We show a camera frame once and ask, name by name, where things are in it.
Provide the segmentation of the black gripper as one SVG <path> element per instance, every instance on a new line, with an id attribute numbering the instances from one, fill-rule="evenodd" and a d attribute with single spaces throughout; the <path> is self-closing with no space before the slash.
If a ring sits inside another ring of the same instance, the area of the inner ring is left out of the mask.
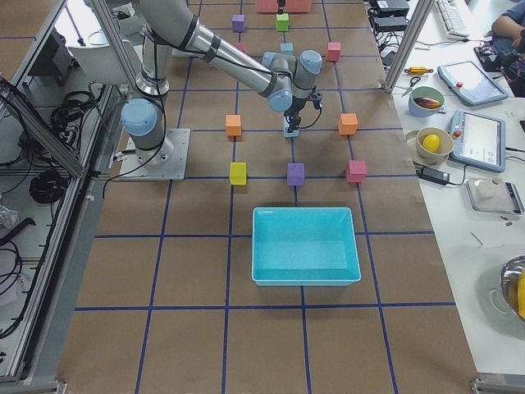
<path id="1" fill-rule="evenodd" d="M 317 90 L 316 86 L 312 87 L 312 90 L 307 98 L 296 98 L 293 97 L 292 106 L 285 111 L 284 119 L 289 124 L 289 132 L 295 132 L 300 125 L 301 116 L 299 112 L 304 109 L 306 103 L 311 102 L 313 107 L 318 110 L 316 119 L 311 123 L 314 126 L 322 115 L 322 92 Z"/>

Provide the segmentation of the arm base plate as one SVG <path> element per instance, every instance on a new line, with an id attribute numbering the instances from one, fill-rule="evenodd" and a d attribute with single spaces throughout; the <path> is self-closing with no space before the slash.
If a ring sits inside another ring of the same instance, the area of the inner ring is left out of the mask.
<path id="1" fill-rule="evenodd" d="M 189 128 L 168 129 L 159 153 L 142 151 L 129 136 L 119 175 L 128 181 L 183 181 L 189 150 Z"/>

